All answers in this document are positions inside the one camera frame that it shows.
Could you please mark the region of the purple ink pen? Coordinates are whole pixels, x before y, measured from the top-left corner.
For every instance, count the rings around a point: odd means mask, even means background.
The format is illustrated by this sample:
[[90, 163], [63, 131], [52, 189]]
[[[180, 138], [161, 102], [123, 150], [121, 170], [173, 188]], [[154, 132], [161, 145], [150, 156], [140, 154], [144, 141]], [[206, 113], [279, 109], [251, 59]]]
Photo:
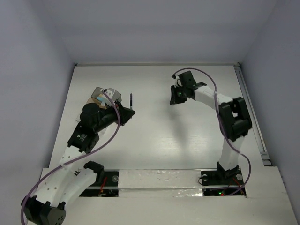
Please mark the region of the purple ink pen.
[[133, 94], [130, 93], [130, 109], [133, 109]]

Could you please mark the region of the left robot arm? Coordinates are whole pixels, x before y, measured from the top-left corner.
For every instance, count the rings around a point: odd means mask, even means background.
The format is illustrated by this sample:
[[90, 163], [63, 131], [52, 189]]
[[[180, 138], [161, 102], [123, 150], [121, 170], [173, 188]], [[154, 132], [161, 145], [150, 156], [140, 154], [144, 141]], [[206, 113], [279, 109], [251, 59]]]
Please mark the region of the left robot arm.
[[135, 111], [118, 101], [101, 108], [87, 103], [80, 121], [67, 142], [59, 165], [47, 173], [24, 197], [21, 203], [21, 223], [26, 220], [37, 225], [61, 225], [70, 205], [90, 185], [105, 182], [104, 166], [84, 159], [97, 152], [95, 146], [100, 132], [116, 123], [125, 125]]

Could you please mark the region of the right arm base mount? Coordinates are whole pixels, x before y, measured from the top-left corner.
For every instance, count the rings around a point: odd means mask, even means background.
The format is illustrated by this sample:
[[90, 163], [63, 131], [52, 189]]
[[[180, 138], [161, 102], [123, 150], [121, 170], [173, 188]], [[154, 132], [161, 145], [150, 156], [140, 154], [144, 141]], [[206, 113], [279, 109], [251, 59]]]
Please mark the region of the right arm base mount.
[[246, 196], [244, 180], [239, 166], [225, 170], [219, 162], [216, 169], [201, 171], [198, 183], [204, 196]]

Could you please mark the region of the light blue marker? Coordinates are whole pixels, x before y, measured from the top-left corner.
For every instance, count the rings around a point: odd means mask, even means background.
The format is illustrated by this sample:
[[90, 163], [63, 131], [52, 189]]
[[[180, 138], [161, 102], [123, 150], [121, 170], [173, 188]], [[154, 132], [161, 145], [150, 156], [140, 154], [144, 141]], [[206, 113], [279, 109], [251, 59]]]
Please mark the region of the light blue marker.
[[107, 99], [106, 99], [105, 95], [99, 95], [99, 96], [97, 96], [97, 100], [100, 102], [106, 102]]

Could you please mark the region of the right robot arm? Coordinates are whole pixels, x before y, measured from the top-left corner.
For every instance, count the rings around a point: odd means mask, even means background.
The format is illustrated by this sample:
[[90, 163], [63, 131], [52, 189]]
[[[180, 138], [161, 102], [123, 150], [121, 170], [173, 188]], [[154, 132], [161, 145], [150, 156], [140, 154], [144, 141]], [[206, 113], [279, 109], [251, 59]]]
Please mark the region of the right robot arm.
[[218, 93], [213, 78], [199, 69], [198, 72], [211, 80], [213, 88], [203, 82], [196, 82], [192, 70], [184, 68], [172, 75], [175, 84], [171, 86], [170, 105], [182, 104], [192, 99], [215, 110], [224, 138], [221, 157], [217, 162], [216, 179], [219, 183], [226, 184], [239, 170], [239, 156], [244, 156], [240, 149], [252, 128], [250, 114], [244, 98], [232, 98]]

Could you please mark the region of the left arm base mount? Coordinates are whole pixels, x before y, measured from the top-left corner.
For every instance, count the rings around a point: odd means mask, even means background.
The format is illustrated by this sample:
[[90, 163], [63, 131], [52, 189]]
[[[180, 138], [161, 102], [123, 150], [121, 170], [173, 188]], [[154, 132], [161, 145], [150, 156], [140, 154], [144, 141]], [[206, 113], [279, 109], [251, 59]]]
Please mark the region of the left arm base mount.
[[103, 165], [89, 161], [84, 165], [96, 173], [93, 184], [86, 188], [80, 197], [118, 197], [119, 170], [106, 170]]

